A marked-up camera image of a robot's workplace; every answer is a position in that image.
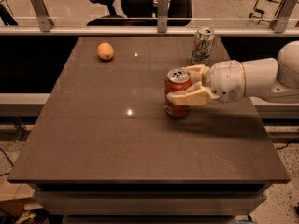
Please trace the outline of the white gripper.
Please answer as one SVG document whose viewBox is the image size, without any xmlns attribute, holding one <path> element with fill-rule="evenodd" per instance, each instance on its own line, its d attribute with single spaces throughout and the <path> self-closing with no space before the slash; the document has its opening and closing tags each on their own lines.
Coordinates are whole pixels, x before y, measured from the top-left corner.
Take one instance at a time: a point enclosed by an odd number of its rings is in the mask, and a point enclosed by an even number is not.
<svg viewBox="0 0 299 224">
<path fill-rule="evenodd" d="M 183 70 L 189 72 L 192 85 L 185 91 L 166 95 L 174 105 L 206 105 L 214 99 L 222 103 L 236 102 L 245 94 L 244 67 L 236 60 L 219 62 L 210 68 L 203 64 L 185 66 Z"/>
</svg>

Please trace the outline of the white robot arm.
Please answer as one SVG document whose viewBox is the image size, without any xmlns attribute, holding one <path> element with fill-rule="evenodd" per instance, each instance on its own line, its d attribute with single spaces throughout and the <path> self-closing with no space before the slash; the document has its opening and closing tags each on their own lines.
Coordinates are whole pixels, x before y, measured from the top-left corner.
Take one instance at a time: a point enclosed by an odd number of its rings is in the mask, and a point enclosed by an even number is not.
<svg viewBox="0 0 299 224">
<path fill-rule="evenodd" d="M 270 103 L 299 100 L 299 41 L 286 44 L 276 58 L 224 61 L 211 67 L 187 66 L 192 85 L 167 94 L 175 105 L 205 105 L 258 97 Z"/>
</svg>

